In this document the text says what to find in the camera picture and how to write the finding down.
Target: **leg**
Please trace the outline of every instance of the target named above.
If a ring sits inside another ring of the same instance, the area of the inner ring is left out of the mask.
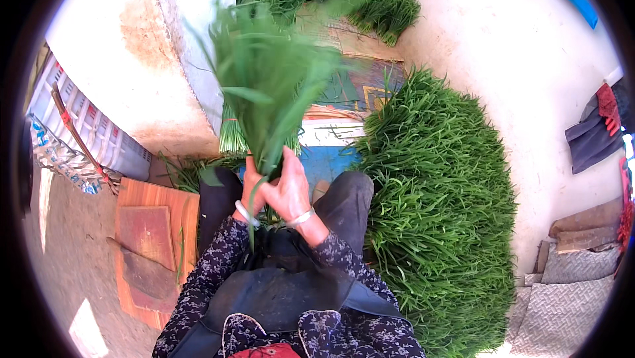
[[[216,168],[216,176],[223,183],[221,187],[211,187],[201,179],[199,208],[199,255],[210,246],[220,223],[234,213],[234,203],[242,197],[242,183],[230,169]]]
[[[362,172],[343,172],[313,205],[329,230],[361,254],[373,197],[373,181]]]

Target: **wooden stick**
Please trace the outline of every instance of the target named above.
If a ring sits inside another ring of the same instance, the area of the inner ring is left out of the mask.
[[[57,81],[53,81],[53,89],[51,90],[51,96],[53,97],[53,101],[55,102],[57,111],[59,111],[60,117],[62,118],[62,122],[64,123],[64,126],[66,126],[66,129],[70,131],[70,134],[73,136],[75,141],[77,141],[77,144],[79,145],[79,147],[82,149],[84,154],[88,157],[90,162],[93,164],[93,166],[97,170],[97,173],[99,173],[102,176],[102,178],[104,178],[104,181],[106,182],[108,187],[110,187],[111,192],[114,195],[119,195],[117,193],[117,189],[115,188],[112,180],[110,180],[110,178],[108,177],[108,174],[104,172],[104,169],[102,168],[102,166],[95,160],[93,155],[88,150],[88,147],[86,147],[86,145],[84,144],[84,141],[79,136],[79,133],[77,133],[77,130],[75,129],[75,124],[73,124],[73,120],[68,114],[68,110],[66,109],[66,106],[64,105],[64,101],[62,100],[62,95],[60,95],[60,89],[57,86]]]

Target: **person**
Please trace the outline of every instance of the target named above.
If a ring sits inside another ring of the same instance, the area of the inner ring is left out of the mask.
[[[244,186],[228,169],[216,173],[222,187],[201,182],[199,246],[206,250],[153,357],[425,358],[397,299],[362,261],[373,195],[367,175],[340,174],[311,206],[304,168],[284,147],[281,177],[259,186],[252,214],[267,203],[287,228],[258,230],[255,251],[266,253],[240,270],[255,253],[247,213],[234,203],[247,208],[261,176],[252,157]]]

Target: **silver bracelet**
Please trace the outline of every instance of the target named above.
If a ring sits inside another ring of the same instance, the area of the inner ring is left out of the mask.
[[[234,205],[236,206],[236,209],[238,210],[238,212],[242,214],[242,217],[247,219],[247,223],[250,223],[253,226],[254,230],[258,230],[258,227],[260,227],[260,222],[258,221],[258,219],[250,215],[247,209],[245,209],[244,206],[242,205],[242,202],[238,200],[235,202]]]
[[[287,221],[285,222],[285,225],[289,228],[296,228],[298,227],[300,224],[304,223],[306,220],[308,220],[311,216],[313,216],[316,213],[315,209],[313,209],[313,206],[311,207],[311,209],[309,209],[308,211],[306,211],[305,213],[299,215],[298,217],[296,217],[295,219],[291,220],[291,221]]]

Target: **white wall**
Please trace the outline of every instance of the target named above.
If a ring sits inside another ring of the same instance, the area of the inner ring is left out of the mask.
[[[218,138],[210,120],[218,131],[222,99],[214,77],[193,67],[206,64],[182,27],[187,19],[202,30],[211,5],[65,0],[46,40],[86,97],[149,151],[212,156]]]
[[[621,194],[622,153],[574,176],[564,132],[618,68],[615,51],[602,23],[592,30],[567,0],[419,1],[422,17],[398,48],[487,106],[520,204],[517,273],[531,272],[553,220]]]

